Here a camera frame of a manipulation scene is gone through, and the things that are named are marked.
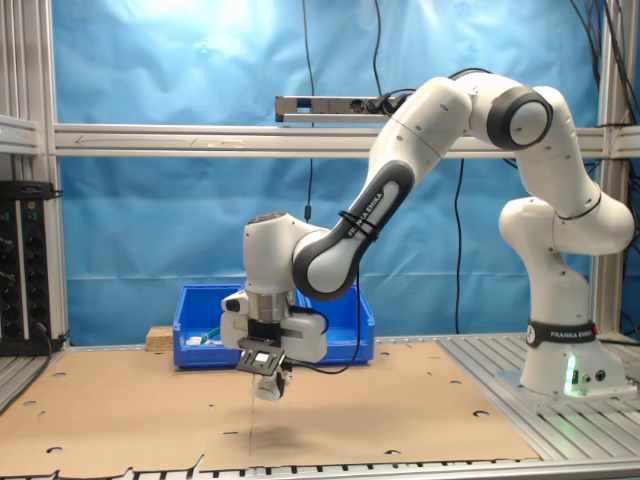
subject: cardboard tabletop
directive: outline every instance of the cardboard tabletop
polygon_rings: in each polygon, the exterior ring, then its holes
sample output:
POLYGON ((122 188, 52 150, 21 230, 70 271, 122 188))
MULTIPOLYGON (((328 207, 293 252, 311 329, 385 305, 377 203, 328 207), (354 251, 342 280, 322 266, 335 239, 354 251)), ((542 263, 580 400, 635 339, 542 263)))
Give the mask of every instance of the cardboard tabletop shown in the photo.
POLYGON ((69 352, 0 416, 0 477, 537 458, 435 343, 378 345, 340 375, 178 371, 170 353, 69 352))

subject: blue curtain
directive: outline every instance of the blue curtain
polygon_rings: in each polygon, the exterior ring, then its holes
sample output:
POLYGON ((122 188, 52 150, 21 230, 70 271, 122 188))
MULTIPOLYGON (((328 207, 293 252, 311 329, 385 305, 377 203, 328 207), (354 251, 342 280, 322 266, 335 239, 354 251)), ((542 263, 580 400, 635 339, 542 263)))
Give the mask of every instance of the blue curtain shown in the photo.
MULTIPOLYGON (((276 95, 309 95, 300 0, 54 0, 60 122, 275 125, 276 95)), ((381 0, 383 91, 470 66, 567 98, 596 123, 586 36, 569 2, 381 0)), ((373 0, 309 0, 317 95, 377 95, 373 0)), ((242 283, 242 229, 254 215, 303 216, 307 159, 63 158, 72 340, 137 343, 172 322, 182 285, 242 283)), ((362 263, 378 335, 453 332, 459 161, 445 160, 362 263)), ((366 161, 317 159, 313 216, 332 226, 366 161)), ((499 159, 467 161, 462 332, 523 331, 529 286, 498 216, 526 196, 499 159)), ((572 259, 587 274, 587 258, 572 259)))

